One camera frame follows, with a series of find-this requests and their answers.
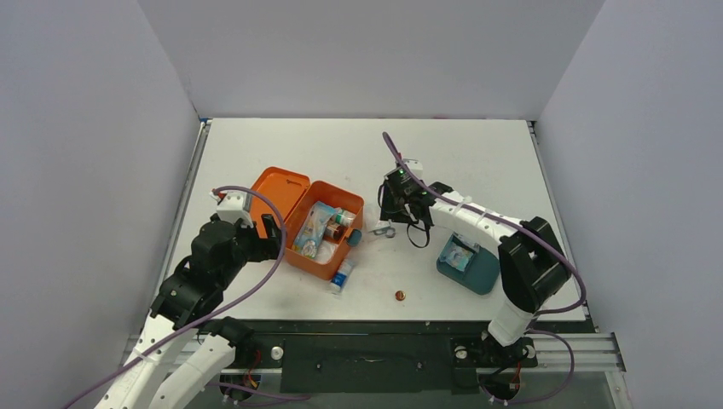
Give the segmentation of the blue snack packet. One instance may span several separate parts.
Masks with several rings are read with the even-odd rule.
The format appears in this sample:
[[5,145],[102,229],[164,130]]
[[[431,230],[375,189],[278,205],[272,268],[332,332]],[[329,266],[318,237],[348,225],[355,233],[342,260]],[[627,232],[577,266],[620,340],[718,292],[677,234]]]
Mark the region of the blue snack packet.
[[336,213],[337,210],[328,204],[321,201],[314,203],[292,243],[292,250],[301,256],[314,259],[325,234],[327,224]]

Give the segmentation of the orange plastic medicine box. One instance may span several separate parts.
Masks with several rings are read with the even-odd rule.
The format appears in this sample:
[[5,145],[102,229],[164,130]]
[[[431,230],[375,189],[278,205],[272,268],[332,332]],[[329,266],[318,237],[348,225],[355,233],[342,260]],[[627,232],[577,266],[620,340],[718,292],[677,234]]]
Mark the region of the orange plastic medicine box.
[[[363,227],[364,199],[325,181],[311,181],[306,175],[278,167],[264,170],[252,185],[252,189],[269,199],[284,216],[287,230],[285,261],[319,279],[330,280],[351,250],[348,238],[355,230],[360,231]],[[317,202],[348,210],[355,215],[344,235],[334,241],[337,248],[331,259],[322,263],[302,256],[292,248],[293,240]]]

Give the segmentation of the white gauze packet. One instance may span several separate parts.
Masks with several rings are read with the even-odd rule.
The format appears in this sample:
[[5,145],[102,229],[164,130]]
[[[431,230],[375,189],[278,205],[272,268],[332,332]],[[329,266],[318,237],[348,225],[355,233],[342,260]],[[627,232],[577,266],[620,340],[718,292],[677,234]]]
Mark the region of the white gauze packet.
[[328,241],[320,242],[314,261],[319,264],[329,263],[335,255],[337,249],[338,245],[335,243],[331,243]]

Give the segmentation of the brown bottle orange cap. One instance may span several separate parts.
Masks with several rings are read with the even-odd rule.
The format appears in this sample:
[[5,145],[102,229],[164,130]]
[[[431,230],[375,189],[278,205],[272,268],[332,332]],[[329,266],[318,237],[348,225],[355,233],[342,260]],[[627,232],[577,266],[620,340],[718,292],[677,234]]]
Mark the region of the brown bottle orange cap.
[[328,222],[323,237],[328,241],[338,242],[344,237],[345,231],[345,226],[336,222]]

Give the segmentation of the small teal wipe packet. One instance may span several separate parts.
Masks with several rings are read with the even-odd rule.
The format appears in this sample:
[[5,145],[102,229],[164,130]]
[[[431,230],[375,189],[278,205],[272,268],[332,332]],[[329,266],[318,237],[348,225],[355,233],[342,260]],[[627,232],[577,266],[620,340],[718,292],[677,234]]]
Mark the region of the small teal wipe packet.
[[442,262],[448,264],[451,268],[460,272],[465,272],[470,260],[475,255],[474,251],[467,250],[464,247],[451,244],[445,248],[441,254]]

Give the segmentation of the white blue tube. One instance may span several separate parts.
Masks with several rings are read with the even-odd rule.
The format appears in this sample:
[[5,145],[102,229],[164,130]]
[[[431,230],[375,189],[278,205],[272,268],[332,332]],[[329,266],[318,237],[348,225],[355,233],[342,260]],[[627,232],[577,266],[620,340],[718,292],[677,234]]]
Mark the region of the white blue tube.
[[356,265],[357,262],[349,258],[344,259],[339,264],[336,273],[333,275],[329,282],[330,289],[333,294],[341,293]]

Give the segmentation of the teal divided tray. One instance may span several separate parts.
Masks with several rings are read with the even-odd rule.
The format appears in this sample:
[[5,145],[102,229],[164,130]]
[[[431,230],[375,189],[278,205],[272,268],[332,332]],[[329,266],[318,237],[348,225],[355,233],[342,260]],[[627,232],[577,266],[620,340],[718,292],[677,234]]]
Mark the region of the teal divided tray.
[[[454,240],[454,233],[449,237],[442,251],[451,244],[457,245]],[[490,251],[480,246],[479,252],[475,252],[465,272],[455,270],[442,262],[442,251],[436,261],[438,273],[480,296],[487,295],[493,290],[500,275],[500,264],[498,258]]]

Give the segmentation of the clear zip bag gauze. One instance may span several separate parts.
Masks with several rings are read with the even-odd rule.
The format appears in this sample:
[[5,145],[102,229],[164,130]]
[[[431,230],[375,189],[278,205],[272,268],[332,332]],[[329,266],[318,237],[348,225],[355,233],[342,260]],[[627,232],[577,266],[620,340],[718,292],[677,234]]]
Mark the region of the clear zip bag gauze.
[[364,228],[371,232],[379,227],[380,208],[377,204],[370,203],[364,206]]

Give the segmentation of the white bottle green label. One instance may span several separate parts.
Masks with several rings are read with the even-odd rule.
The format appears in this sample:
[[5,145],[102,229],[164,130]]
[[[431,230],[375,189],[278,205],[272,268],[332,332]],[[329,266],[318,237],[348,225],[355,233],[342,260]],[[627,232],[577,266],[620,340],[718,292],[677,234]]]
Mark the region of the white bottle green label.
[[342,208],[336,208],[335,210],[336,212],[333,215],[333,222],[346,228],[351,227],[356,219],[356,213]]

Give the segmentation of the zip bag of wipes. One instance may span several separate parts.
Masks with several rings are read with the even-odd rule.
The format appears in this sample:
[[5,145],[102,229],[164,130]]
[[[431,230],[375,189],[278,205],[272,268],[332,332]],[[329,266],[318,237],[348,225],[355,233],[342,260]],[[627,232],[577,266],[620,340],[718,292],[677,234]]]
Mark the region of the zip bag of wipes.
[[459,235],[457,233],[454,234],[454,240],[458,246],[463,247],[463,248],[467,249],[468,251],[479,252],[479,250],[480,250],[480,246],[478,243],[476,243],[472,240],[469,240],[468,238],[466,238],[462,235]]

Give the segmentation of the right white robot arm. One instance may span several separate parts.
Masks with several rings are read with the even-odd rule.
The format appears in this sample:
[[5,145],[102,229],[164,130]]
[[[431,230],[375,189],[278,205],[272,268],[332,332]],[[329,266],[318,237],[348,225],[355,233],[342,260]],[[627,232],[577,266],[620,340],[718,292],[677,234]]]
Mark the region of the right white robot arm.
[[492,253],[505,298],[480,343],[483,357],[493,364],[514,354],[515,342],[572,276],[545,219],[503,216],[441,182],[421,186],[403,167],[385,175],[381,210],[386,221],[446,228],[461,238],[465,250]]

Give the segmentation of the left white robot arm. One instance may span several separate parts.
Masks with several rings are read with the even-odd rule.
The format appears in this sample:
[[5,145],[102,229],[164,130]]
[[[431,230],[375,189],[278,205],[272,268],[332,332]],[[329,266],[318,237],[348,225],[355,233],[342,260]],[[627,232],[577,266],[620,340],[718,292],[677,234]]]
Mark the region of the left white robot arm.
[[182,408],[225,366],[248,364],[251,329],[217,315],[244,266],[268,260],[279,266],[286,236],[272,214],[260,222],[242,210],[229,218],[213,215],[160,286],[132,354],[97,407]]

